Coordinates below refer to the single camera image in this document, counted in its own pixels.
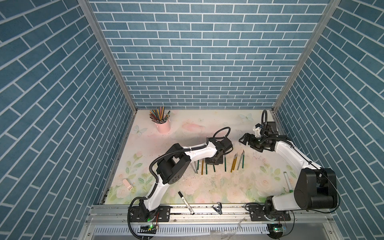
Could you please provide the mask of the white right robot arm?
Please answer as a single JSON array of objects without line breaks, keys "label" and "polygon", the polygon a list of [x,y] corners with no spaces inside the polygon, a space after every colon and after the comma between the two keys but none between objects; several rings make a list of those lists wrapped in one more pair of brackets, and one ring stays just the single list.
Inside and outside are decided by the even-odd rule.
[{"label": "white right robot arm", "polygon": [[336,173],[312,161],[286,135],[280,135],[274,122],[255,125],[254,133],[244,134],[239,142],[260,153],[277,153],[298,174],[298,180],[291,193],[267,197],[266,214],[294,210],[320,212],[321,209],[335,210],[340,206]]}]

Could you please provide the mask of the silver carving knife capped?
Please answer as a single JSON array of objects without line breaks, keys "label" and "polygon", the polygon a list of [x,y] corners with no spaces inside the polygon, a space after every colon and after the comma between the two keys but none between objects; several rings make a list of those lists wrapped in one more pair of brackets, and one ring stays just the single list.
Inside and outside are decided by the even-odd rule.
[{"label": "silver carving knife capped", "polygon": [[240,169],[240,166],[242,164],[242,161],[243,161],[243,158],[244,158],[244,154],[245,152],[243,151],[239,157],[239,161],[238,161],[238,164],[237,164],[237,171]]}]

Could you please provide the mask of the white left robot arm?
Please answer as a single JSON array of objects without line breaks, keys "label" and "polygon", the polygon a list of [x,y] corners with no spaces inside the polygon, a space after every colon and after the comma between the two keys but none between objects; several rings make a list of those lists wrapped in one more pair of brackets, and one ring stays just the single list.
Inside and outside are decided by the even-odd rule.
[{"label": "white left robot arm", "polygon": [[207,138],[206,142],[191,147],[174,144],[163,155],[156,158],[149,166],[149,171],[155,178],[155,183],[139,206],[145,212],[156,210],[166,193],[169,185],[176,183],[185,173],[188,166],[203,159],[219,160],[233,148],[232,142],[221,137]]}]

